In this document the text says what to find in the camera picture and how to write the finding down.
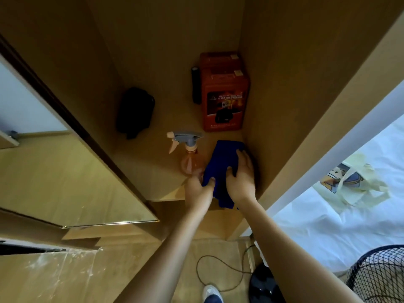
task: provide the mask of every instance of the person's left arm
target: person's left arm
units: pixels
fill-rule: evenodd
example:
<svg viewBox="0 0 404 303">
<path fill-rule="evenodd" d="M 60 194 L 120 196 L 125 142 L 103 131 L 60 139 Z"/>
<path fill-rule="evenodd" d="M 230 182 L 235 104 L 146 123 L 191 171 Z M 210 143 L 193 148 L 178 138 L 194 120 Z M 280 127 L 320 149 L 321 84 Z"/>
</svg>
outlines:
<svg viewBox="0 0 404 303">
<path fill-rule="evenodd" d="M 185 215 L 115 303 L 171 302 L 189 245 L 212 202 L 214 187 L 213 178 L 205 187 L 197 177 L 188 179 L 185 200 L 189 206 Z"/>
</svg>

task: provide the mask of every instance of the white bed sheet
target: white bed sheet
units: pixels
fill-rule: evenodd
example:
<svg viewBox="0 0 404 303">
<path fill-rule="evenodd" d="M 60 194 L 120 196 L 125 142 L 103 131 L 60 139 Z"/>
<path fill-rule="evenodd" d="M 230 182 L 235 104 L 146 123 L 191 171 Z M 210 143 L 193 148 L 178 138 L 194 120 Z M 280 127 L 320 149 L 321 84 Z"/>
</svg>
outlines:
<svg viewBox="0 0 404 303">
<path fill-rule="evenodd" d="M 370 209 L 337 214 L 310 188 L 274 216 L 275 222 L 332 272 L 347 270 L 367 251 L 404 244 L 404 116 L 359 149 L 390 189 Z"/>
</svg>

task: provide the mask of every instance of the fan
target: fan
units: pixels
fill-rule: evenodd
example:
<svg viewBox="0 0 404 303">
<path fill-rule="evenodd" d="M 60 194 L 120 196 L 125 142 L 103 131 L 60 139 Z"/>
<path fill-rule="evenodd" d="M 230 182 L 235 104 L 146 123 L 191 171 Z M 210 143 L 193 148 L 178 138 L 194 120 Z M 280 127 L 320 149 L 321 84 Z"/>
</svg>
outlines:
<svg viewBox="0 0 404 303">
<path fill-rule="evenodd" d="M 382 246 L 349 270 L 347 286 L 364 302 L 404 302 L 404 245 Z"/>
</svg>

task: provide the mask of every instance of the spray bottle nozzle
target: spray bottle nozzle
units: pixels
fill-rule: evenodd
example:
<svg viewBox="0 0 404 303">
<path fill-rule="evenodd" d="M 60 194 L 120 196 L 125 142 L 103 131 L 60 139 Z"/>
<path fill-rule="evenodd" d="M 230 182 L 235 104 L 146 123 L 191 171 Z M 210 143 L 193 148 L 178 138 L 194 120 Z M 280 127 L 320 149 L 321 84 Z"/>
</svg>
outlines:
<svg viewBox="0 0 404 303">
<path fill-rule="evenodd" d="M 195 151 L 197 148 L 196 141 L 203 137 L 202 133 L 198 132 L 168 132 L 167 137 L 171 138 L 173 144 L 169 150 L 169 153 L 173 152 L 175 148 L 181 143 L 185 142 L 185 148 L 188 151 Z"/>
</svg>

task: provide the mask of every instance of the spray bottle trigger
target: spray bottle trigger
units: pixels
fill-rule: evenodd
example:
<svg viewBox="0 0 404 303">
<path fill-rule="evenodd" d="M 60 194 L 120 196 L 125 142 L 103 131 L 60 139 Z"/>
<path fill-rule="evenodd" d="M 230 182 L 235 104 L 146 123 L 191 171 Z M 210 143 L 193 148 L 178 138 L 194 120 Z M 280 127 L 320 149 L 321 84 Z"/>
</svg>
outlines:
<svg viewBox="0 0 404 303">
<path fill-rule="evenodd" d="M 171 140 L 173 141 L 173 144 L 171 145 L 171 148 L 169 150 L 169 154 L 172 153 L 175 150 L 175 148 L 179 145 L 179 141 L 174 140 L 174 138 L 171 139 Z"/>
</svg>

